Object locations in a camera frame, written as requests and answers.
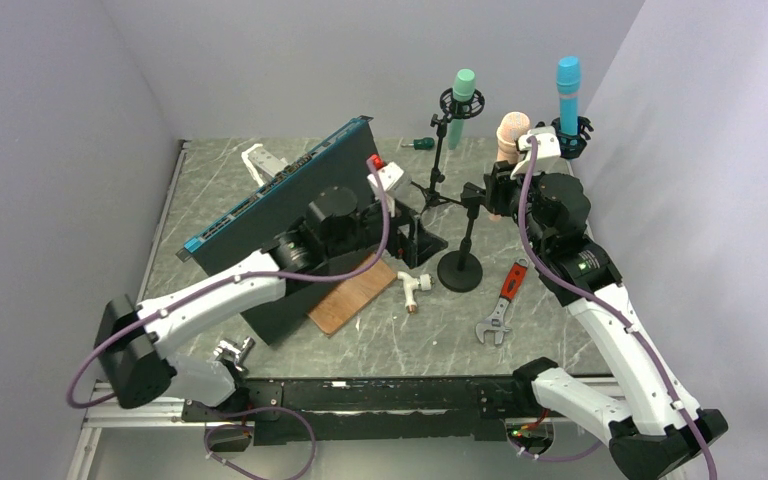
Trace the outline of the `beige microphone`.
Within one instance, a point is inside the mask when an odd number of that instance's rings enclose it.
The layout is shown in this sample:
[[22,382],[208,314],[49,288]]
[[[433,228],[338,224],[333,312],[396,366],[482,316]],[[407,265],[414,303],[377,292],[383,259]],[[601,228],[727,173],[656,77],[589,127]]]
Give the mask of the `beige microphone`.
[[497,154],[493,166],[499,162],[516,165],[520,160],[517,141],[530,129],[531,120],[525,113],[513,111],[505,114],[496,130]]

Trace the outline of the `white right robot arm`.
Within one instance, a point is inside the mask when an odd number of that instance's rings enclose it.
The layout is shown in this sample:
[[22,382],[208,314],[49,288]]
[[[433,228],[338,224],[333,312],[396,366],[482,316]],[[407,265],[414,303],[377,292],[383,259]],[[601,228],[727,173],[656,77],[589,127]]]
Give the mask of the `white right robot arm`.
[[697,456],[717,478],[710,446],[728,423],[700,406],[654,347],[616,265],[587,233],[591,203],[581,182],[563,173],[527,176],[505,161],[484,182],[487,210],[518,224],[541,282],[585,329],[623,395],[614,399],[539,358],[513,374],[515,409],[548,409],[575,422],[628,479],[660,479]]

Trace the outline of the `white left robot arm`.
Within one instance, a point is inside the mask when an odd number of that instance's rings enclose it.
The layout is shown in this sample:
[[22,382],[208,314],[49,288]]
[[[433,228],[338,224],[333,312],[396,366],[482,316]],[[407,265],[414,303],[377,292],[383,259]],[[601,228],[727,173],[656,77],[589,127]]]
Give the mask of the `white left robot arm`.
[[399,201],[360,210],[351,190],[330,187],[287,230],[226,270],[140,304],[126,295],[109,301],[95,340],[99,363],[124,409],[168,394],[235,419],[248,402],[246,347],[221,346],[200,362],[181,354],[182,345],[236,314],[265,342],[282,341],[379,249],[417,268],[447,245]]

